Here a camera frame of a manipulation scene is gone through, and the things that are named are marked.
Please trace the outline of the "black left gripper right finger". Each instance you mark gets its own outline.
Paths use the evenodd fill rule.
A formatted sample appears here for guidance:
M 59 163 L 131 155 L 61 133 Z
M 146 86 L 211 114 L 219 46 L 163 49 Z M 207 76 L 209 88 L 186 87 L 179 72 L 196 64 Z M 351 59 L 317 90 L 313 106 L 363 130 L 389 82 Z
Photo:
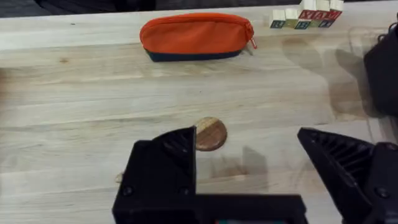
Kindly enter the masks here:
M 345 224 L 397 224 L 397 145 L 313 128 L 298 140 Z

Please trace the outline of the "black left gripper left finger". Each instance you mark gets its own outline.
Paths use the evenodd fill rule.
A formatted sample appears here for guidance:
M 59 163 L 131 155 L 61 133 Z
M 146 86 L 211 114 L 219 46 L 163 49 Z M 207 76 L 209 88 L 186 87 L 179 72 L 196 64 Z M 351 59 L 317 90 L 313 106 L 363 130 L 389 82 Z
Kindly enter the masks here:
M 196 223 L 170 202 L 196 193 L 195 127 L 134 143 L 112 208 L 116 223 Z

